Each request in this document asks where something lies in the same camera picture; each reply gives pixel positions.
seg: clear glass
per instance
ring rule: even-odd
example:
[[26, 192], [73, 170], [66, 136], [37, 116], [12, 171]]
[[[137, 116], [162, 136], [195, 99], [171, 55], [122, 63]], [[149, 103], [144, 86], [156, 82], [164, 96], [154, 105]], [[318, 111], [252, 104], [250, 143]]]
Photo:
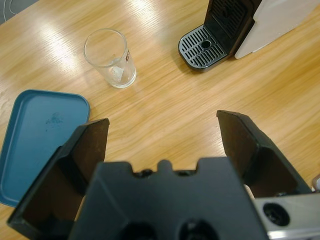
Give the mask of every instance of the clear glass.
[[123, 89], [136, 79], [125, 36], [113, 29], [94, 31], [84, 44], [84, 57], [113, 87]]

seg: silver metal part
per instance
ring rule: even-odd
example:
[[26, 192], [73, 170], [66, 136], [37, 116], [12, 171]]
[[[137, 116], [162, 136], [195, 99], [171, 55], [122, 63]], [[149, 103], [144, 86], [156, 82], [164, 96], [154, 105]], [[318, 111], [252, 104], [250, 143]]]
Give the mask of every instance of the silver metal part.
[[312, 186], [314, 190], [320, 191], [320, 174], [313, 179]]
[[[320, 193], [253, 200], [270, 240], [320, 240]], [[277, 204], [289, 215], [289, 224], [274, 224], [265, 214], [266, 204]]]

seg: teal plastic tray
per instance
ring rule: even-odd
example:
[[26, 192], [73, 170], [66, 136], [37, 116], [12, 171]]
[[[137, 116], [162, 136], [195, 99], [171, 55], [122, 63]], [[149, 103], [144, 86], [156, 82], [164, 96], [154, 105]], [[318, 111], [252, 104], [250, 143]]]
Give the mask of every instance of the teal plastic tray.
[[57, 147], [90, 115], [77, 94], [27, 90], [15, 100], [0, 156], [0, 202], [15, 207]]

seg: coffee machine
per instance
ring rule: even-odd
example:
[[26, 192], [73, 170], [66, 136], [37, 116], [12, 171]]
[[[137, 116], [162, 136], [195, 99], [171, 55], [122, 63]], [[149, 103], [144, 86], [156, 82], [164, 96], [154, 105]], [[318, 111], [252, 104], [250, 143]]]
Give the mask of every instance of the coffee machine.
[[240, 59], [297, 27], [320, 0], [209, 0], [204, 24], [184, 35], [178, 50], [193, 70], [205, 72]]

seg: wooden table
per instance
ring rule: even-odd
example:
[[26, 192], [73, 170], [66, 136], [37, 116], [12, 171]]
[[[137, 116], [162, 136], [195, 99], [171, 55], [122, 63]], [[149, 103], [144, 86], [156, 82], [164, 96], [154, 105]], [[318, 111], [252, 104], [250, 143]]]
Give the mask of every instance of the wooden table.
[[[249, 115], [309, 184], [320, 173], [320, 7], [262, 50], [206, 73], [191, 71], [179, 39], [203, 24], [208, 0], [40, 0], [0, 26], [0, 144], [18, 94], [43, 89], [83, 95], [90, 119], [110, 119], [106, 161], [135, 171], [169, 159], [192, 169], [223, 156], [216, 111]], [[84, 59], [86, 37], [122, 32], [137, 69], [126, 89], [108, 85]], [[24, 239], [6, 226], [0, 238]]]

